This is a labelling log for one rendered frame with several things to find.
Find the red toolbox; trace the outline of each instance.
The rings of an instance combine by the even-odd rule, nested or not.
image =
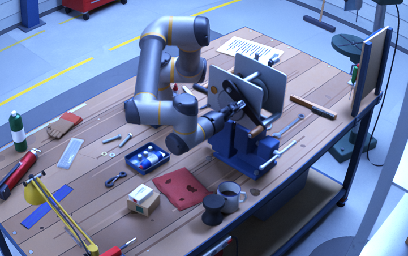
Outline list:
[[[112,1],[114,0],[63,0],[62,4],[67,14],[70,13],[71,10],[76,10],[82,12],[84,20],[88,20],[90,18],[89,11]],[[125,4],[128,0],[120,0],[120,2]]]

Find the red caulking gun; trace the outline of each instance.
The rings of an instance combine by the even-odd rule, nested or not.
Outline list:
[[[0,198],[7,200],[11,195],[11,190],[16,186],[20,179],[26,174],[28,169],[36,162],[38,155],[36,148],[28,151],[22,159],[8,172],[8,174],[0,181]]]

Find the screw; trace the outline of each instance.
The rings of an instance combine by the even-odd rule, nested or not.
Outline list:
[[[119,148],[123,147],[123,145],[132,138],[132,134],[128,133],[128,136],[126,136],[126,138],[122,141],[122,143],[120,143],[120,145],[118,145]]]
[[[103,144],[106,144],[107,142],[111,142],[112,140],[121,139],[121,138],[122,138],[122,134],[118,134],[118,135],[115,136],[115,137],[112,137],[112,138],[110,138],[110,139],[105,139],[105,140],[103,140],[102,143],[103,143]]]

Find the concrete floor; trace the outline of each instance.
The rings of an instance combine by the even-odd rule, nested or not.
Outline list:
[[[7,117],[13,109],[21,114],[26,113],[77,85],[138,56],[140,52],[138,41],[114,51],[110,51],[109,48],[140,35],[143,28],[157,17],[192,15],[225,2],[227,1],[206,1],[203,4],[201,1],[174,0],[165,4],[164,1],[159,0],[148,2],[129,0],[126,5],[114,2],[92,12],[87,21],[79,17],[63,24],[60,23],[77,16],[78,13],[65,14],[64,9],[61,9],[43,17],[42,20],[47,22],[47,25],[34,31],[24,33],[15,29],[0,36],[0,49],[2,49],[28,36],[45,31],[0,52],[0,103],[54,74],[83,60],[93,58],[1,105],[0,126],[7,122]],[[249,27],[349,72],[351,62],[347,57],[332,49],[331,38],[336,33],[347,33],[361,38],[365,38],[366,35],[353,26],[344,25],[325,16],[323,21],[337,28],[336,33],[329,33],[304,22],[304,15],[318,16],[312,10],[285,0],[241,0],[202,14],[209,18],[211,30],[217,33],[224,35],[242,27]],[[406,44],[407,41],[403,42],[402,46],[407,48]],[[393,48],[390,49],[388,69],[392,55]],[[387,76],[386,72],[383,90],[385,90]],[[408,55],[397,51],[384,109],[375,132],[378,145],[370,152],[370,159],[376,164],[382,163],[385,159],[400,112],[407,80]],[[379,107],[380,104],[375,108],[370,132]],[[348,161],[339,164],[327,153],[314,167],[342,182],[348,164]],[[380,171],[381,168],[371,165],[366,154],[363,154],[346,206],[333,208],[286,255],[309,255],[325,241],[336,237],[354,236],[368,206]],[[381,226],[403,195],[404,192],[400,189],[391,187],[370,237]]]

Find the black carabiner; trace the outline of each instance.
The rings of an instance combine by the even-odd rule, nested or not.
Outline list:
[[[106,187],[112,187],[112,186],[114,186],[114,182],[115,182],[118,178],[123,178],[123,177],[126,177],[126,172],[120,172],[117,176],[108,179],[106,182],[104,182],[104,185],[105,185]]]

